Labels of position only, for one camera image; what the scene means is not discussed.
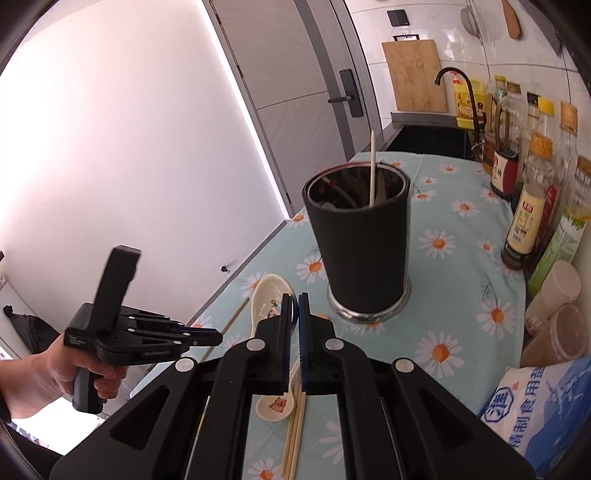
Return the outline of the left forearm black sleeve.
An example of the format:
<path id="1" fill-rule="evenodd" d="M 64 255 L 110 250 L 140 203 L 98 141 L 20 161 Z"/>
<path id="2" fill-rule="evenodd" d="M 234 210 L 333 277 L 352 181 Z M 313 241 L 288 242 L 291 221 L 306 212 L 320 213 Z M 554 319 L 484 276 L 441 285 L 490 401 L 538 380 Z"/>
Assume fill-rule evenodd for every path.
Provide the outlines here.
<path id="1" fill-rule="evenodd" d="M 19 433 L 14 419 L 33 416 L 48 405 L 43 398 L 1 392 L 1 473 L 8 479 L 49 479 L 61 455 Z"/>

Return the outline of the person's left hand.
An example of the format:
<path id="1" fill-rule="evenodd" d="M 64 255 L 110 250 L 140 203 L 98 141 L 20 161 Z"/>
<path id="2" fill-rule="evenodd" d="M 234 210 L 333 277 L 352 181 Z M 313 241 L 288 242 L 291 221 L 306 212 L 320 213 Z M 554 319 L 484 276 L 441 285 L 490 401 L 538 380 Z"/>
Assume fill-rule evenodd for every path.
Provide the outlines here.
<path id="1" fill-rule="evenodd" d="M 1 361 L 2 420 L 31 417 L 61 396 L 72 395 L 80 369 L 99 376 L 94 389 L 101 399 L 117 396 L 127 368 L 108 365 L 91 352 L 66 347 L 63 338 L 60 335 L 42 353 Z"/>

